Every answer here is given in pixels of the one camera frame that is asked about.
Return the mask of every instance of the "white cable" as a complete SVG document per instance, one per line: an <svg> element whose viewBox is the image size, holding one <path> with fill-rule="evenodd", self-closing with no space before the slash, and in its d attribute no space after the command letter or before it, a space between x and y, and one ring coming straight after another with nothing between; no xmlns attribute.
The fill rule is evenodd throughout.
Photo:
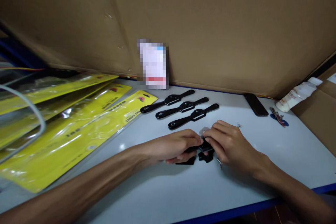
<svg viewBox="0 0 336 224"><path fill-rule="evenodd" d="M26 148L28 145L30 145L32 142L34 142L37 138L39 138L43 132L46 130L46 122L42 116L42 114L40 113L39 109L27 98L25 97L23 94L21 94L20 92L9 88L7 86L4 85L0 85L0 89L5 89L8 92L11 92L17 96L19 96L22 100L24 100L29 107L32 109L32 111L35 113L36 117L38 118L39 122L40 122L40 130L39 132L37 132L35 134L35 136L30 139L28 142L26 142L24 145L20 146L19 148L17 148L15 151L13 151L12 153L10 153L9 155L7 155L6 157L4 157L3 159L0 160L0 164L2 164L3 162L7 161L8 159L10 159L12 156L14 156L16 153L22 151L24 148Z"/></svg>

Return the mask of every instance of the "smartphone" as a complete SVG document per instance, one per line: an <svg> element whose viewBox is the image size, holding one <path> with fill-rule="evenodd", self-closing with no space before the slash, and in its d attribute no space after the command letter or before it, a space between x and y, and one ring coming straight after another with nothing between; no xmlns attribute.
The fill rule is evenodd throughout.
<svg viewBox="0 0 336 224"><path fill-rule="evenodd" d="M267 110L264 108L264 106L261 104L261 102L258 100L258 98L254 94L245 93L244 97L249 103L251 109L253 110L256 116L259 116L259 117L268 116Z"/></svg>

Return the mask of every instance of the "white bottle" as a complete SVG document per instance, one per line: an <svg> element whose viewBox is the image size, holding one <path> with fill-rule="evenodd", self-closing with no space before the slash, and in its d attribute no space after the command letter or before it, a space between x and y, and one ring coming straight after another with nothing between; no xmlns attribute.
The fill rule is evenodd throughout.
<svg viewBox="0 0 336 224"><path fill-rule="evenodd" d="M316 90L316 86L323 81L315 77L311 77L307 82L303 82L299 86L293 88L284 98L278 101L275 105L282 112L288 112L292 107L307 97Z"/></svg>

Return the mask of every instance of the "white paper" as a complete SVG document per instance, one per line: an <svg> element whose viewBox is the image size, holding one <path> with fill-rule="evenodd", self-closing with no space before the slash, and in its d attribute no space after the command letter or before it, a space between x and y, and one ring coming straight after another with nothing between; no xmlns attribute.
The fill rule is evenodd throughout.
<svg viewBox="0 0 336 224"><path fill-rule="evenodd" d="M334 73L332 76L328 78L328 81L331 81L336 84L336 73Z"/></svg>

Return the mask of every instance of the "hand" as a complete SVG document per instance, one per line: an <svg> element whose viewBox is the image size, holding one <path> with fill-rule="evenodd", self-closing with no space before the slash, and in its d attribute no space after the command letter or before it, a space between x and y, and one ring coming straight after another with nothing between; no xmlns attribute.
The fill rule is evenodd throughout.
<svg viewBox="0 0 336 224"><path fill-rule="evenodd" d="M191 146L203 143L201 137L191 129L185 129L166 136L153 139L139 145L151 159L166 160L167 164L187 162L196 155L196 151L185 153Z"/></svg>
<svg viewBox="0 0 336 224"><path fill-rule="evenodd" d="M269 158L257 151L246 140L238 127L218 120L212 128L203 133L219 160L238 170L261 179L265 172L272 171Z"/></svg>

